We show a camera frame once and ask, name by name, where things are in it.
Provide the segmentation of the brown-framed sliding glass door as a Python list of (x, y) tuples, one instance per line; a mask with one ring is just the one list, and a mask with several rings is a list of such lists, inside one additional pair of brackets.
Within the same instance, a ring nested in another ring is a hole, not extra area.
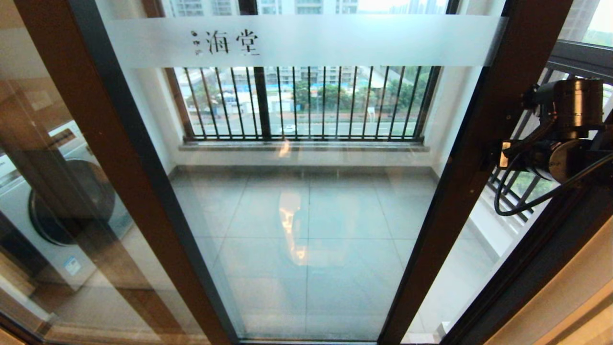
[[(456, 14), (146, 18), (95, 0), (236, 344), (399, 344), (521, 115), (573, 0)], [(178, 151), (164, 68), (441, 66), (425, 153)]]

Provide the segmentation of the black short window railing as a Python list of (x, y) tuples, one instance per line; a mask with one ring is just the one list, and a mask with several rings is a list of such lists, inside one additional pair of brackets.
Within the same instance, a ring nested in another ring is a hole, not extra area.
[[(574, 76), (552, 69), (545, 68), (545, 72), (538, 85), (561, 81), (572, 78), (589, 77)], [(516, 129), (510, 139), (523, 140), (539, 126), (538, 110), (526, 109), (523, 106), (524, 94), (534, 85), (530, 85), (521, 95), (522, 114)], [(537, 205), (573, 188), (583, 186), (604, 186), (613, 189), (613, 119), (607, 118), (605, 105), (607, 101), (613, 101), (613, 85), (603, 83), (603, 116), (606, 129), (591, 131), (589, 140), (592, 141), (588, 153), (603, 154), (604, 157), (591, 164), (586, 170), (572, 177), (566, 183), (558, 183), (540, 178), (538, 175), (527, 171), (510, 171), (496, 168), (493, 171), (488, 186), (493, 188), (493, 209), (500, 216), (519, 216), (526, 219), (528, 214), (534, 211)], [(518, 150), (520, 146), (506, 150), (506, 153)]]

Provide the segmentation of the beige wooden door casing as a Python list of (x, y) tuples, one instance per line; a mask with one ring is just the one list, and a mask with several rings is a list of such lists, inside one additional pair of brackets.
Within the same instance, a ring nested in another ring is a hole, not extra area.
[(485, 345), (613, 345), (613, 218)]

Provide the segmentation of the black long window railing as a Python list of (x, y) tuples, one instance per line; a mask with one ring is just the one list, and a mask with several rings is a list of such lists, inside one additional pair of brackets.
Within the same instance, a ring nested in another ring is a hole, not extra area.
[(185, 142), (423, 141), (438, 66), (166, 69)]

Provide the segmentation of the long grey stone window sill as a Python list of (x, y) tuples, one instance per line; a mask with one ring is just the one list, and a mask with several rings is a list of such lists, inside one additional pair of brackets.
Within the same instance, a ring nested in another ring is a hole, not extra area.
[(342, 140), (219, 140), (180, 144), (178, 151), (410, 151), (425, 153), (431, 148), (414, 142)]

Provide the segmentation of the brown-framed fixed glass door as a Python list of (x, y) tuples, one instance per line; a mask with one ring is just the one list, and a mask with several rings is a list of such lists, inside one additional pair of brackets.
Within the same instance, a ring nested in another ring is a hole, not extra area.
[[(129, 212), (118, 238), (49, 132), (74, 121)], [(95, 0), (0, 0), (0, 150), (95, 264), (35, 280), (0, 212), (0, 345), (234, 345), (201, 251)]]

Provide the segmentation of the silver front-load washing machine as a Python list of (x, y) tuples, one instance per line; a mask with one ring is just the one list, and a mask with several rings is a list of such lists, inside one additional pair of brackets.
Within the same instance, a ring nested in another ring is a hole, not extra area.
[[(69, 121), (49, 132), (75, 179), (98, 207), (118, 238), (134, 224), (81, 130)], [(77, 291), (96, 271), (95, 264), (36, 196), (9, 157), (0, 150), (0, 212), (33, 250), (14, 248), (13, 255), (33, 273), (35, 280), (68, 285)]]

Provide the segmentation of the dark narrow window frame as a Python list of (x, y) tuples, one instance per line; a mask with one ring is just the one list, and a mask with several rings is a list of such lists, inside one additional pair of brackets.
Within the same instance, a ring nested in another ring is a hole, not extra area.
[(613, 85), (613, 47), (558, 40), (545, 67)]

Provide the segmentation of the dark door frame jamb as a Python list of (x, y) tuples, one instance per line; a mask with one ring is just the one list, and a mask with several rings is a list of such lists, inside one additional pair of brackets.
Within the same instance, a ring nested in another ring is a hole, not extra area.
[(552, 198), (440, 345), (484, 345), (613, 216), (613, 189), (587, 186)]

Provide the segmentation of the dark wide window frame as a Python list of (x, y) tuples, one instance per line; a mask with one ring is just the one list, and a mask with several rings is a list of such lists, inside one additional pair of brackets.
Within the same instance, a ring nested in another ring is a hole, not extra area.
[[(366, 14), (368, 0), (137, 0), (146, 18)], [(456, 14), (459, 0), (400, 0), (372, 14)], [(441, 66), (164, 68), (187, 143), (419, 143)]]

